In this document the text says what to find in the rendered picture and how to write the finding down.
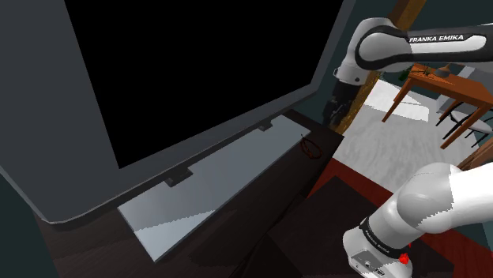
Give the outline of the red rug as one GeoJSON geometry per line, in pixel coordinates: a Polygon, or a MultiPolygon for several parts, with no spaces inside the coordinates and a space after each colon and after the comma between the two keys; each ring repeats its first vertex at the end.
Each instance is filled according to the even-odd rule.
{"type": "MultiPolygon", "coordinates": [[[[377,207],[392,193],[332,158],[307,195],[309,198],[331,178],[337,176],[377,207]]],[[[454,264],[453,278],[493,278],[493,253],[458,231],[441,234],[425,234],[420,240],[454,264]]]]}

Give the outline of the large grey television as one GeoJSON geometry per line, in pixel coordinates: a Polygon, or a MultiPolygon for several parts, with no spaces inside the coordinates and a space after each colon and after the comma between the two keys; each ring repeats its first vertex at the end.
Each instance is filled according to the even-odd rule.
{"type": "Polygon", "coordinates": [[[0,0],[0,175],[55,231],[116,211],[154,261],[312,133],[356,0],[0,0]]]}

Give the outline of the orange wooden table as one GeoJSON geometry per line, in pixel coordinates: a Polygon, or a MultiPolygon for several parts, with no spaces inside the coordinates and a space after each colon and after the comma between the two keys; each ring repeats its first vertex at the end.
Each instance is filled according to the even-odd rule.
{"type": "Polygon", "coordinates": [[[440,148],[447,148],[459,136],[461,136],[472,124],[477,122],[483,115],[493,108],[493,95],[479,82],[472,81],[463,77],[450,74],[448,77],[441,78],[435,75],[436,69],[426,67],[415,63],[409,71],[401,90],[393,100],[391,108],[386,112],[382,122],[385,122],[394,112],[401,101],[407,96],[408,92],[415,86],[429,89],[437,92],[442,96],[448,96],[454,99],[451,106],[446,109],[444,115],[440,117],[445,119],[452,111],[454,106],[458,104],[468,103],[476,107],[476,110],[469,116],[465,116],[465,120],[459,124],[451,135],[446,137],[446,140],[440,148]]]}

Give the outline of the red eyeglasses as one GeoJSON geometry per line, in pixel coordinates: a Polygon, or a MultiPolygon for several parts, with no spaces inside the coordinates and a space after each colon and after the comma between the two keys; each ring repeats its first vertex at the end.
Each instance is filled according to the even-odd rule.
{"type": "Polygon", "coordinates": [[[314,143],[312,140],[308,139],[307,137],[302,135],[301,141],[299,142],[300,148],[302,152],[311,160],[317,160],[320,159],[323,155],[322,149],[314,143]],[[310,149],[310,146],[313,146],[316,148],[316,152],[313,152],[310,149]]]}

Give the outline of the brown wooden post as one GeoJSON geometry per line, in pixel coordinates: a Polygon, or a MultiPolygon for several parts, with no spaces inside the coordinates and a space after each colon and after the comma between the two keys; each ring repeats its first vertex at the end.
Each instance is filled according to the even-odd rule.
{"type": "MultiPolygon", "coordinates": [[[[407,31],[412,26],[426,1],[427,0],[397,0],[396,5],[387,17],[394,26],[407,31]]],[[[355,99],[350,103],[351,106],[346,115],[341,119],[340,123],[336,125],[331,122],[329,124],[331,130],[339,134],[343,134],[347,130],[363,106],[363,103],[369,96],[380,75],[381,74],[376,71],[370,72],[366,82],[356,94],[355,99]]]]}

